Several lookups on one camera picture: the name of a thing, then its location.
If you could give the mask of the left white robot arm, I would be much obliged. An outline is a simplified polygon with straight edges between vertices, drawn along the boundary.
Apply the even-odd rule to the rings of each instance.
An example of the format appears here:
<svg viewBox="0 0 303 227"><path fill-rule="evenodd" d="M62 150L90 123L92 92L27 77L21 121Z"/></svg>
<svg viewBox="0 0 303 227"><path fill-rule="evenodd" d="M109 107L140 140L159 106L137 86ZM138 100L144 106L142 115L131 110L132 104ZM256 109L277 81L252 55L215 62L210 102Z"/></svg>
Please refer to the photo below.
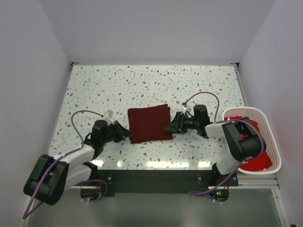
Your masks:
<svg viewBox="0 0 303 227"><path fill-rule="evenodd" d="M65 190L82 182L94 185L99 179L98 168L91 161L102 153L105 144L121 142L132 134L118 121L112 124L105 120L95 121L80 148L62 156L39 157L25 183L24 194L54 205Z"/></svg>

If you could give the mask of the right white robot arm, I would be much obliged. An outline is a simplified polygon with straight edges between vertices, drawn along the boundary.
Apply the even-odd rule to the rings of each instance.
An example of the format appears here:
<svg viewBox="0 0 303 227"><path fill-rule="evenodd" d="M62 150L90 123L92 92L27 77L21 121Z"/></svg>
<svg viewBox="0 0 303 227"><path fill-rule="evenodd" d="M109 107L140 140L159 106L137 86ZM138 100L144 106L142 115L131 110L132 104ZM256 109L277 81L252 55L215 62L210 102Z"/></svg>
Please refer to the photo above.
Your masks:
<svg viewBox="0 0 303 227"><path fill-rule="evenodd" d="M223 185L229 174L233 174L245 162L260 156L267 148L265 140L250 118L211 122L205 105L196 105L193 116L177 112L164 130L185 134L189 129L196 130L205 139L223 138L227 144L227 154L213 164L208 178L208 181L217 186Z"/></svg>

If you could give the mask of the dark red t-shirt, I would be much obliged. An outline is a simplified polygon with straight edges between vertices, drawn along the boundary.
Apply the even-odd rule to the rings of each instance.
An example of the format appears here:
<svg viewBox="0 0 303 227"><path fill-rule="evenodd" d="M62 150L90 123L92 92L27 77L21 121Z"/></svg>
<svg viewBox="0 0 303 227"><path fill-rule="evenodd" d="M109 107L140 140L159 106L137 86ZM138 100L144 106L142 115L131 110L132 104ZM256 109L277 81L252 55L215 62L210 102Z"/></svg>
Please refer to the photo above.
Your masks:
<svg viewBox="0 0 303 227"><path fill-rule="evenodd" d="M132 144L172 140L172 134L164 129L170 124L170 107L167 104L146 108L130 108L127 111Z"/></svg>

